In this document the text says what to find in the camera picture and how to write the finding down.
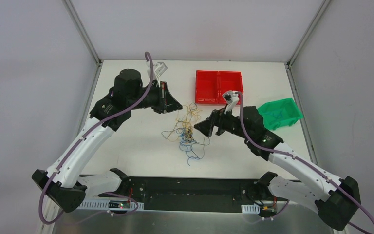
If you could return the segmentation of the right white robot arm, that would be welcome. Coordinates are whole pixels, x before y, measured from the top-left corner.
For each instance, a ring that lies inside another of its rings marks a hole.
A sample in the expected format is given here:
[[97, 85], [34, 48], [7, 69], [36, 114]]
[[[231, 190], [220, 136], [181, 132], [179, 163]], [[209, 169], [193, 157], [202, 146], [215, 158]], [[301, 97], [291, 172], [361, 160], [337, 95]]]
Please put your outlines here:
[[194, 128], [206, 137], [229, 132], [242, 137], [250, 151], [298, 179], [292, 182], [276, 173], [267, 172], [257, 182], [257, 194], [268, 200], [273, 196], [285, 198], [313, 212], [332, 229], [342, 231], [351, 221], [361, 202], [358, 182], [345, 179], [302, 160], [281, 137], [264, 127], [263, 117], [255, 106], [243, 108], [243, 120], [225, 109], [213, 110], [208, 118]]

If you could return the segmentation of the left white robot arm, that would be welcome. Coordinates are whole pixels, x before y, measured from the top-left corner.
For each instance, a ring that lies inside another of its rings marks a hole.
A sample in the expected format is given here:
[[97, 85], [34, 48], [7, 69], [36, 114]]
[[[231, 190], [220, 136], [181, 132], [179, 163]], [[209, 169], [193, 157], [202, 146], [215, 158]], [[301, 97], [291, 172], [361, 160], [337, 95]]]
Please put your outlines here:
[[100, 146], [131, 117], [131, 111], [151, 108], [159, 114], [182, 109], [160, 77], [164, 68], [148, 69], [149, 84], [144, 87], [141, 74], [124, 69], [115, 77], [114, 86], [96, 102], [81, 133], [69, 148], [46, 170], [37, 169], [32, 180], [41, 188], [39, 202], [49, 197], [64, 212], [74, 211], [85, 198], [112, 192], [124, 197], [129, 191], [126, 175], [118, 169], [94, 176], [81, 172]]

